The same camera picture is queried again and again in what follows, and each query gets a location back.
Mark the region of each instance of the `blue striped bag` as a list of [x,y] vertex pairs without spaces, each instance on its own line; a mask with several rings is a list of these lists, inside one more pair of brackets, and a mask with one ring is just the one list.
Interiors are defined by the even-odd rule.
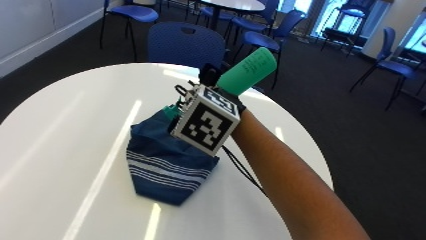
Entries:
[[131,126],[126,160],[138,195],[180,205],[216,165],[210,157],[170,136],[163,111]]

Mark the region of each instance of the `wire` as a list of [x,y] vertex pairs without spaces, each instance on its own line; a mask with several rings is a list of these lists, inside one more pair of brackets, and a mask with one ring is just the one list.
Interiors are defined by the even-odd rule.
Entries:
[[223,149],[224,153],[227,154],[227,157],[228,157],[231,163],[234,164],[234,166],[236,167],[238,171],[240,172],[240,174],[246,177],[246,179],[248,179],[248,181],[252,183],[252,185],[258,188],[258,190],[260,190],[263,195],[267,197],[267,195],[266,195],[266,193],[263,191],[263,188],[256,183],[256,181],[252,178],[250,172],[247,171],[247,169],[243,167],[243,165],[238,161],[238,158],[235,157],[235,155],[231,153],[231,151],[224,146],[222,146],[222,149]]

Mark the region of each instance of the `white table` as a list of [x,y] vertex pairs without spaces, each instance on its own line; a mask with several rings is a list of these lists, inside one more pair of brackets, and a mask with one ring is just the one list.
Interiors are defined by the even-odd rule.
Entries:
[[264,5],[256,0],[198,0],[199,3],[212,7],[210,28],[215,30],[220,9],[236,12],[259,12]]
[[[180,207],[134,194],[125,148],[130,124],[176,100],[192,68],[127,64],[78,73],[21,103],[0,125],[0,239],[290,239],[266,197],[222,151]],[[262,94],[240,97],[331,186],[320,151]],[[231,139],[224,143],[242,163]]]

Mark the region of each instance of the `forearm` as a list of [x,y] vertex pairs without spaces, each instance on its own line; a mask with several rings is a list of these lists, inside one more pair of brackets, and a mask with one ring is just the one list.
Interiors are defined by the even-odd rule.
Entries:
[[232,138],[294,239],[368,238],[315,172],[248,111]]

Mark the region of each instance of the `green foam grip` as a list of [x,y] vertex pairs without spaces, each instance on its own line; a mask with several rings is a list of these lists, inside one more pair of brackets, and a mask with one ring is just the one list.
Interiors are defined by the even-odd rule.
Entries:
[[276,61],[271,52],[260,47],[223,73],[216,86],[227,93],[238,96],[276,69]]

